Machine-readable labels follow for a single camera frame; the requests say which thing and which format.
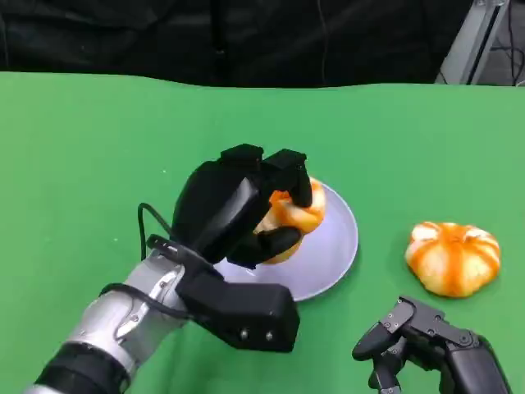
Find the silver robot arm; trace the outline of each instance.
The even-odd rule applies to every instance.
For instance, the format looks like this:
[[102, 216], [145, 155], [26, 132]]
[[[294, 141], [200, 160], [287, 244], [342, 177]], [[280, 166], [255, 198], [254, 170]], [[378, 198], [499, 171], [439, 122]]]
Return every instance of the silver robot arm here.
[[228, 283], [200, 255], [150, 236], [124, 284], [106, 286], [25, 394], [122, 394], [188, 319], [236, 349], [290, 352], [299, 315], [281, 285]]
[[[184, 302], [176, 293], [184, 274], [182, 264], [154, 250], [125, 284], [184, 312]], [[89, 394], [124, 392], [164, 337], [185, 322], [123, 292], [109, 291], [87, 308], [55, 359], [25, 394], [77, 393], [82, 390], [79, 386]]]

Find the orange glaze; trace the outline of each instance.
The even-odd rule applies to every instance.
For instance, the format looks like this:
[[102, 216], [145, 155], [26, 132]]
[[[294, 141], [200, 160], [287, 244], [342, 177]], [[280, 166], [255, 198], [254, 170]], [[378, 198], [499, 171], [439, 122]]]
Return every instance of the orange glaze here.
[[[325, 216], [325, 192], [321, 182], [310, 178], [312, 186], [312, 205], [301, 208], [293, 204], [288, 192], [276, 191], [270, 197], [272, 207], [264, 219], [259, 223], [255, 232], [270, 231], [278, 227], [293, 226], [300, 229], [303, 235], [315, 230]], [[297, 249], [303, 239], [265, 263], [281, 263], [287, 260]]]
[[500, 247], [474, 226], [423, 222], [412, 231], [406, 259], [429, 290], [442, 296], [470, 296], [500, 270]]
[[325, 216], [325, 192], [321, 182], [310, 178], [312, 185], [312, 205], [300, 208], [293, 205], [287, 191], [276, 191], [270, 197], [272, 211], [280, 226], [293, 226], [308, 234], [315, 230]]

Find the green backdrop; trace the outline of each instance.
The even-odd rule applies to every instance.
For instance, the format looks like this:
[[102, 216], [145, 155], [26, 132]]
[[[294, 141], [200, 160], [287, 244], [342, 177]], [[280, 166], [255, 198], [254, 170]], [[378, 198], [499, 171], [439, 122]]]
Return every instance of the green backdrop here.
[[[399, 294], [487, 336], [524, 393], [524, 104], [519, 89], [209, 89], [0, 74], [2, 392], [30, 384], [84, 307], [138, 263], [137, 204], [169, 218], [199, 163], [248, 142], [308, 154], [309, 171], [356, 215], [357, 261], [338, 286], [300, 305], [292, 354], [232, 350], [190, 324], [141, 369], [133, 394], [370, 392], [371, 363], [350, 353]], [[424, 220], [493, 232], [498, 280], [467, 300], [427, 294], [403, 258]], [[407, 393], [438, 390], [436, 372], [408, 365], [399, 378]]]

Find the black curtain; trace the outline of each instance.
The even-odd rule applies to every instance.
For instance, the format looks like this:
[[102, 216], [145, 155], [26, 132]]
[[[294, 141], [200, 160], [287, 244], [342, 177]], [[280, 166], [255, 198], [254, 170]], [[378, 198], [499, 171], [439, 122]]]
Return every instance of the black curtain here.
[[244, 87], [433, 82], [471, 5], [0, 0], [0, 68]]

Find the wire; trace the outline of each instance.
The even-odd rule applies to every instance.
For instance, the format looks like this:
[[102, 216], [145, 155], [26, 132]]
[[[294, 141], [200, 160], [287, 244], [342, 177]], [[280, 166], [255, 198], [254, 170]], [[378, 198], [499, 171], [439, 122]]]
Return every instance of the wire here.
[[6, 62], [6, 68], [9, 68], [9, 49], [7, 48], [7, 27], [6, 22], [3, 19], [3, 15], [0, 12], [0, 30], [2, 31], [2, 46], [3, 46], [3, 55]]
[[440, 76], [441, 78], [443, 78], [443, 82], [445, 82], [445, 85], [448, 85], [449, 83], [447, 82], [445, 76], [443, 75], [443, 71], [440, 70]]
[[151, 213], [151, 215], [157, 220], [158, 224], [162, 226], [164, 231], [167, 232], [169, 236], [171, 236], [171, 227], [162, 218], [160, 213], [157, 212], [155, 208], [152, 207], [151, 205], [146, 204], [146, 203], [140, 203], [137, 209], [137, 216], [139, 219], [139, 234], [140, 234], [140, 260], [144, 260], [146, 258], [146, 231], [144, 229], [144, 210]]
[[100, 292], [99, 296], [103, 296], [109, 291], [118, 291], [120, 293], [127, 294], [128, 296], [131, 296], [133, 298], [136, 298], [146, 303], [151, 309], [154, 309], [157, 312], [161, 314], [165, 314], [166, 316], [170, 316], [172, 318], [180, 318], [184, 320], [194, 320], [194, 321], [203, 321], [206, 319], [204, 316], [198, 316], [195, 314], [190, 314], [183, 310], [169, 308], [165, 306], [164, 304], [158, 302], [157, 300], [151, 298], [149, 295], [143, 293], [136, 287], [129, 286], [124, 283], [110, 283], [109, 285], [106, 285]]
[[[512, 61], [512, 57], [509, 55], [509, 51], [512, 51], [513, 48], [510, 47], [510, 46], [504, 46], [503, 44], [501, 44], [501, 42], [499, 40], [498, 41], [498, 44], [500, 44], [499, 47], [492, 47], [491, 48], [491, 51], [504, 51], [505, 55], [509, 58], [510, 61]], [[521, 57], [521, 62], [520, 63], [517, 63], [516, 61], [514, 61], [513, 65], [514, 66], [517, 66], [518, 67], [518, 74], [516, 74], [516, 82], [519, 80], [519, 77], [522, 75], [523, 73], [523, 69], [525, 69], [525, 52], [521, 49], [521, 48], [514, 48], [514, 51], [519, 53], [520, 57]]]
[[507, 29], [509, 30], [510, 39], [510, 75], [512, 76], [512, 85], [518, 83], [519, 76], [514, 72], [514, 30], [512, 28], [512, 0], [509, 0], [509, 7], [507, 9]]
[[321, 0], [317, 0], [317, 10], [319, 11], [319, 19], [321, 21], [322, 36], [324, 39], [322, 60], [321, 60], [321, 81], [323, 86], [326, 86], [326, 57], [328, 56], [328, 44], [330, 43], [330, 36], [326, 26], [325, 16], [322, 12]]

